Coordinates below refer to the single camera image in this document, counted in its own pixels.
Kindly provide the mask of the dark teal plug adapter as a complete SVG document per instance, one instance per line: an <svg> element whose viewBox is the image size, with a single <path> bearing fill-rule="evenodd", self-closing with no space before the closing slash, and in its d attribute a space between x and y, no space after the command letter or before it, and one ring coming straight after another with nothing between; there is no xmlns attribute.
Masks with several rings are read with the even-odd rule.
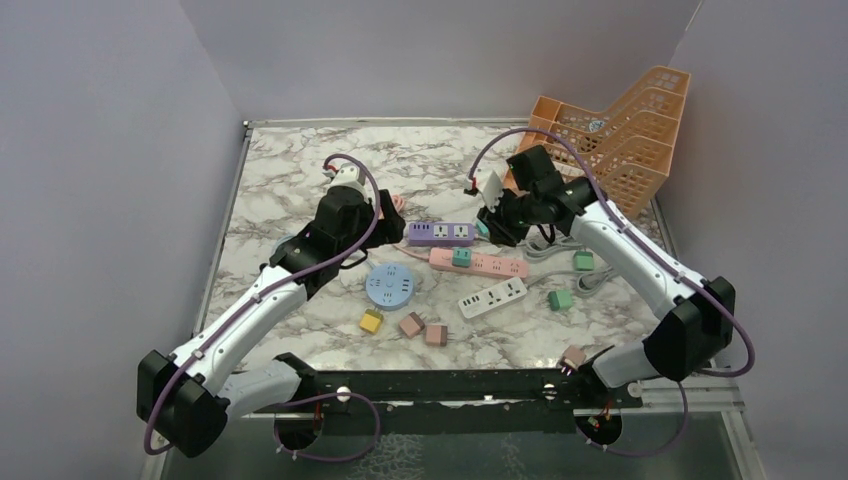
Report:
<svg viewBox="0 0 848 480"><path fill-rule="evenodd" d="M472 263L472 251L465 247L452 249L451 265L458 268L469 268Z"/></svg>

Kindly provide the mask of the green plug adapter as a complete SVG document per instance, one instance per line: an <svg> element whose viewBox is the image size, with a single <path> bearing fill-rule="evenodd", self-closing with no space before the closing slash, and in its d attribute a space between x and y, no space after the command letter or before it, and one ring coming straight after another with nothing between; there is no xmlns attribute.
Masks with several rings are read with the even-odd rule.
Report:
<svg viewBox="0 0 848 480"><path fill-rule="evenodd" d="M573 268L578 272L589 272L595 269L594 254L587 250L577 250L572 257Z"/></svg>
<svg viewBox="0 0 848 480"><path fill-rule="evenodd" d="M574 305L571 292L564 289L550 291L547 301L551 311L567 311Z"/></svg>

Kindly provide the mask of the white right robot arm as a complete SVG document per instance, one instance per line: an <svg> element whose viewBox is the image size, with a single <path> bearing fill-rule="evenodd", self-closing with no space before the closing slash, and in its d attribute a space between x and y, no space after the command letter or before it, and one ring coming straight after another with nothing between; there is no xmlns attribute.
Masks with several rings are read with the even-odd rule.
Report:
<svg viewBox="0 0 848 480"><path fill-rule="evenodd" d="M651 308L657 327L644 339L607 349L581 367L579 398L600 407L617 388L663 377L680 382L727 347L735 289L680 266L617 209L586 177L566 181L542 146L507 161L517 188L492 173L482 184L479 219L492 242L515 246L531 227L551 225L588 247Z"/></svg>

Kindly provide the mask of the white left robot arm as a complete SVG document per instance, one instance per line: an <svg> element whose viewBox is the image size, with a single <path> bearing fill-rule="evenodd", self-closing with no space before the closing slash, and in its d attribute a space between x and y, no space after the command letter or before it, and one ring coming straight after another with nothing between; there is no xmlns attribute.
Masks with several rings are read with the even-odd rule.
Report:
<svg viewBox="0 0 848 480"><path fill-rule="evenodd" d="M171 353L152 350L141 359L136 414L145 423L145 452L155 456L175 448L193 458L233 419L276 403L294 411L309 406L315 386L306 368L274 359L239 373L237 364L333 280L351 254L395 244L404 228L387 190L370 200L360 187L330 187L314 219L277 247L253 285L221 317Z"/></svg>

